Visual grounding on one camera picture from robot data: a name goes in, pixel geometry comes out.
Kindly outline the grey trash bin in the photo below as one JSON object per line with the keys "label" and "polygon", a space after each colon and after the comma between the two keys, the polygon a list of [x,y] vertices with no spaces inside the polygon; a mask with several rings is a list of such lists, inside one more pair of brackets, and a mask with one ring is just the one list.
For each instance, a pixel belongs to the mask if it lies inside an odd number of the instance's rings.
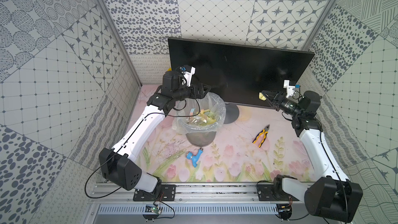
{"label": "grey trash bin", "polygon": [[187,133],[186,138],[190,144],[196,147],[205,147],[210,145],[215,137],[216,132],[195,132],[195,133]]}

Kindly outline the blue toy drill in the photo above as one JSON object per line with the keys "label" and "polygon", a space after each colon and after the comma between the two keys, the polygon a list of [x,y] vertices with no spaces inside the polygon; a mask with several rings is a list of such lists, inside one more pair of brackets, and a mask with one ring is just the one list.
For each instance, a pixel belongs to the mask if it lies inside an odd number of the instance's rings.
{"label": "blue toy drill", "polygon": [[194,168],[198,166],[198,161],[202,153],[203,153],[203,148],[199,148],[197,154],[195,155],[192,152],[187,153],[186,158],[192,162]]}

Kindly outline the circuit board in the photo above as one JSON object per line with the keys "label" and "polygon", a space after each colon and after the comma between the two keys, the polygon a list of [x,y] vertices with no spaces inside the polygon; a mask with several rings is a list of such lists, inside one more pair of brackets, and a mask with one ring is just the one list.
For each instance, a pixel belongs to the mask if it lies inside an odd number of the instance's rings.
{"label": "circuit board", "polygon": [[155,220],[162,214],[162,210],[155,205],[146,205],[143,211],[145,220]]}
{"label": "circuit board", "polygon": [[288,220],[292,216],[292,207],[289,204],[277,204],[277,214],[276,217],[281,220]]}

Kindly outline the yellow black pliers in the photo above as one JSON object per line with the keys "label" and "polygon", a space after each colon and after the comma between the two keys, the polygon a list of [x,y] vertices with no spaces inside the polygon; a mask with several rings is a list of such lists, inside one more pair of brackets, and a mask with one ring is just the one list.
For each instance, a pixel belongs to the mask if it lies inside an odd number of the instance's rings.
{"label": "yellow black pliers", "polygon": [[258,143],[258,147],[261,148],[263,143],[265,142],[267,135],[269,133],[269,128],[270,125],[266,125],[265,128],[263,128],[254,138],[254,140],[252,141],[253,144]]}

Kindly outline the discarded sticky notes pile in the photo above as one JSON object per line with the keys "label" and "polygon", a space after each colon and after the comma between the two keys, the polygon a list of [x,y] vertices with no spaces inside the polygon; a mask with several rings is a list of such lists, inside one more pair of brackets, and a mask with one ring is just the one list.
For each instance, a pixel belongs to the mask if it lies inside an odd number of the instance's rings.
{"label": "discarded sticky notes pile", "polygon": [[188,117],[187,124],[207,126],[216,123],[217,120],[218,115],[212,112],[210,109],[200,110],[199,112],[195,112],[194,109],[192,109]]}

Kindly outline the left circuit board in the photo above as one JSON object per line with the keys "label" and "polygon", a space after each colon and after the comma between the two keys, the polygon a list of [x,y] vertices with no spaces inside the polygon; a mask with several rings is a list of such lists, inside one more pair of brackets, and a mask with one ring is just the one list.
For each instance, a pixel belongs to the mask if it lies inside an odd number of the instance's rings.
{"label": "left circuit board", "polygon": [[155,205],[146,205],[143,211],[145,220],[155,220],[162,214],[162,210]]}

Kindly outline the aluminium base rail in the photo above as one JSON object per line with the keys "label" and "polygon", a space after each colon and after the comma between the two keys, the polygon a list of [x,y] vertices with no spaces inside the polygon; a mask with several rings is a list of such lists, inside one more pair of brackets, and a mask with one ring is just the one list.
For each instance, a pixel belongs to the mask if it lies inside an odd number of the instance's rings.
{"label": "aluminium base rail", "polygon": [[89,204],[97,213],[143,214],[146,205],[162,210],[161,216],[190,214],[276,215],[277,204],[292,210],[304,208],[303,202],[278,200],[271,183],[165,183],[158,197],[140,190],[126,191],[111,183],[95,185]]}

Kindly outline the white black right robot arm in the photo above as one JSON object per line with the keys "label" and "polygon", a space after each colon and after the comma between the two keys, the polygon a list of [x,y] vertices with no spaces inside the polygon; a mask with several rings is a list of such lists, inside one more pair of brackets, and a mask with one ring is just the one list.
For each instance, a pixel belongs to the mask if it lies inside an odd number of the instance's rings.
{"label": "white black right robot arm", "polygon": [[291,125],[307,151],[316,176],[316,181],[308,186],[294,177],[278,174],[272,186],[274,198],[297,199],[305,204],[312,216],[351,223],[363,190],[359,184],[350,181],[328,147],[322,124],[316,118],[320,95],[306,91],[294,102],[287,93],[263,90],[259,98],[273,109],[291,116]]}

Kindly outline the right circuit board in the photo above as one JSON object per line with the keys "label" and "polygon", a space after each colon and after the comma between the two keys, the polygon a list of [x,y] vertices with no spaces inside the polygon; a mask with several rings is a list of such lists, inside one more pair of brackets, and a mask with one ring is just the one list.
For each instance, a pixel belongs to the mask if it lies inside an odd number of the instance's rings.
{"label": "right circuit board", "polygon": [[289,204],[277,204],[277,214],[276,217],[281,220],[288,220],[292,216],[292,207]]}

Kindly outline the clear plastic bin liner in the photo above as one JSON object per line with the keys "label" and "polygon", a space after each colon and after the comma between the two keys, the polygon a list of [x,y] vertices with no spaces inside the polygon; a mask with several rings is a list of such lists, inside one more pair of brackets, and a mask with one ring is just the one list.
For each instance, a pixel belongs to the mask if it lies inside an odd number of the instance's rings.
{"label": "clear plastic bin liner", "polygon": [[209,92],[203,99],[178,102],[172,129],[179,134],[217,132],[224,124],[226,104],[217,94]]}

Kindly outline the black AOC computer monitor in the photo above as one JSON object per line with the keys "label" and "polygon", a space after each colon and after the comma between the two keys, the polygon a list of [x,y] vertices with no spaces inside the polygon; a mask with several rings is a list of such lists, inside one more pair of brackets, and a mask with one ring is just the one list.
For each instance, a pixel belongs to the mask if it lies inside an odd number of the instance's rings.
{"label": "black AOC computer monitor", "polygon": [[226,103],[270,108],[259,93],[284,91],[297,84],[314,53],[208,41],[169,38],[172,69],[195,67],[192,82],[211,87]]}

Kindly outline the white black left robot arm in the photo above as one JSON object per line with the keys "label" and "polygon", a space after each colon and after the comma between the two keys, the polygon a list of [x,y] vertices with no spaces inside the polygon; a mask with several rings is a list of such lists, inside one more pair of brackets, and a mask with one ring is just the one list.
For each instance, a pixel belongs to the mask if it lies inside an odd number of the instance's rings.
{"label": "white black left robot arm", "polygon": [[163,83],[149,98],[143,113],[127,134],[111,149],[99,154],[102,176],[129,191],[140,190],[157,197],[161,180],[144,172],[135,162],[156,127],[170,114],[177,102],[203,99],[211,87],[193,84],[195,68],[185,65],[163,75]]}

